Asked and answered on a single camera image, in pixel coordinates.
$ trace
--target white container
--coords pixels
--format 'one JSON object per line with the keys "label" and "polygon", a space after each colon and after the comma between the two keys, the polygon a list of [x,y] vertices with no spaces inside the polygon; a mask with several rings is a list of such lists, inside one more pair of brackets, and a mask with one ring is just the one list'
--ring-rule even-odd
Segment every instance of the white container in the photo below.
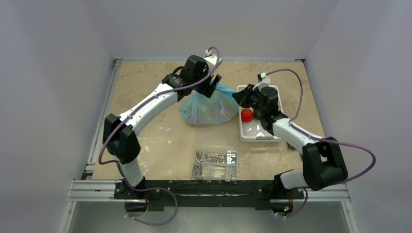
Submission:
{"label": "white container", "polygon": [[[244,90],[247,85],[239,85],[238,92]],[[277,90],[277,97],[279,99],[278,105],[280,111],[283,112],[282,102],[280,101],[279,89],[275,85],[270,85]],[[262,128],[260,121],[253,119],[251,122],[244,123],[242,122],[240,113],[243,110],[242,107],[239,107],[239,129],[240,129],[240,141],[241,142],[278,142],[280,141],[279,137],[273,136]]]}

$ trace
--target beige tabletop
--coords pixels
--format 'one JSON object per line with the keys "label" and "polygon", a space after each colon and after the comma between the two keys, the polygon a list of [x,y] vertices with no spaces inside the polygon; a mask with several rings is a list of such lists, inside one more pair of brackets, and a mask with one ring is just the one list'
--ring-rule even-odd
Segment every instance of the beige tabletop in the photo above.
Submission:
{"label": "beige tabletop", "polygon": [[[166,74],[181,62],[123,62],[110,105],[110,112],[119,115],[139,103],[150,94]],[[223,62],[217,73],[221,83],[236,89],[238,85],[255,84],[257,74],[280,68],[295,70],[303,82],[303,102],[300,115],[295,123],[310,132],[323,136],[312,90],[305,67],[301,62]],[[290,72],[282,71],[271,75],[272,84],[277,85],[281,96],[283,112],[294,116],[299,104],[299,82]],[[178,109],[185,101],[169,107],[154,118],[138,136],[141,152],[138,156],[140,169],[148,180],[188,180],[194,158],[196,127],[185,124]],[[223,125],[239,127],[236,115]],[[240,142],[238,138],[238,180],[271,180],[275,174],[301,168],[300,155],[289,150],[285,141]],[[106,151],[103,160],[112,159]],[[116,180],[120,174],[114,164],[96,164],[94,180]]]}

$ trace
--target metal frame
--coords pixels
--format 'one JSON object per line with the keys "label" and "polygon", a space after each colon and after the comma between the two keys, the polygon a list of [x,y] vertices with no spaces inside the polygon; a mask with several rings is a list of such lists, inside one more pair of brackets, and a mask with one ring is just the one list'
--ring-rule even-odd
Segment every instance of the metal frame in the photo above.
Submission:
{"label": "metal frame", "polygon": [[94,165],[96,163],[97,156],[99,154],[99,145],[101,144],[103,138],[103,123],[104,123],[104,116],[107,115],[110,107],[110,102],[113,98],[114,89],[116,86],[117,79],[119,77],[120,66],[123,59],[116,59],[114,61],[114,67],[112,71],[112,76],[110,79],[109,88],[106,93],[106,97],[104,98],[104,104],[102,112],[100,113],[99,119],[97,121],[96,131],[94,132],[93,140],[90,146],[89,156],[87,159],[87,165],[85,172],[93,171]]}
{"label": "metal frame", "polygon": [[[94,165],[99,153],[99,144],[103,136],[103,121],[104,116],[107,115],[110,102],[113,98],[114,88],[119,76],[120,66],[123,59],[116,59],[112,76],[110,79],[109,89],[107,91],[104,105],[100,117],[97,122],[96,131],[91,143],[85,173],[92,173]],[[72,181],[68,197],[66,199],[65,211],[60,225],[60,233],[68,233],[73,218],[73,214],[77,202],[145,202],[145,200],[116,200],[113,198],[115,192],[114,180],[81,180]],[[288,202],[289,200],[271,200],[271,202]],[[319,191],[308,189],[308,201],[333,201],[342,204],[345,219],[350,233],[359,233],[355,217],[353,215],[349,193],[346,184],[337,184]]]}

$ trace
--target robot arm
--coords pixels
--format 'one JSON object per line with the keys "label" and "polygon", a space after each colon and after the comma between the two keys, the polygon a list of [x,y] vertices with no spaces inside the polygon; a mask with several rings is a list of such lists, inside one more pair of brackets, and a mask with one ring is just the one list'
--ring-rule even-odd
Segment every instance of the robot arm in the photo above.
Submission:
{"label": "robot arm", "polygon": [[[140,153],[140,144],[137,136],[143,128],[163,110],[177,103],[184,96],[189,95],[192,90],[208,98],[210,98],[215,91],[216,85],[221,79],[220,75],[216,75],[213,81],[212,75],[210,75],[204,82],[193,88],[171,91],[172,89],[185,87],[198,82],[205,78],[216,64],[222,62],[220,58],[218,60],[218,56],[210,54],[208,51],[206,55],[207,57],[205,58],[195,55],[190,56],[183,67],[178,67],[174,72],[166,75],[162,83],[136,106],[119,116],[109,114],[104,120],[103,143],[108,139],[113,130],[129,117],[125,124],[122,125],[110,139],[107,144],[107,150],[113,155],[114,159],[119,162],[124,176],[132,186],[136,187],[144,180],[144,176],[137,163],[137,156]],[[159,93],[165,91],[171,92],[157,96]],[[131,113],[138,107],[140,108],[132,116]]]}
{"label": "robot arm", "polygon": [[297,187],[309,187],[317,191],[343,182],[348,173],[339,145],[314,140],[312,137],[321,137],[291,123],[288,116],[279,110],[277,90],[269,86],[270,78],[265,73],[259,74],[257,78],[258,84],[249,84],[243,91],[234,93],[233,98],[240,107],[253,109],[254,117],[260,120],[264,130],[284,139],[302,155],[302,169],[275,175],[277,191]]}

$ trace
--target plastic bag of screws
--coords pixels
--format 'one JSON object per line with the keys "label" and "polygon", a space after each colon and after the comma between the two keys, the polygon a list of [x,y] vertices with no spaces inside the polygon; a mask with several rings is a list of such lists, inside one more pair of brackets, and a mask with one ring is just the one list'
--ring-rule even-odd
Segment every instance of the plastic bag of screws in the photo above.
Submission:
{"label": "plastic bag of screws", "polygon": [[196,150],[194,154],[193,177],[199,180],[224,180],[227,182],[236,180],[236,151]]}

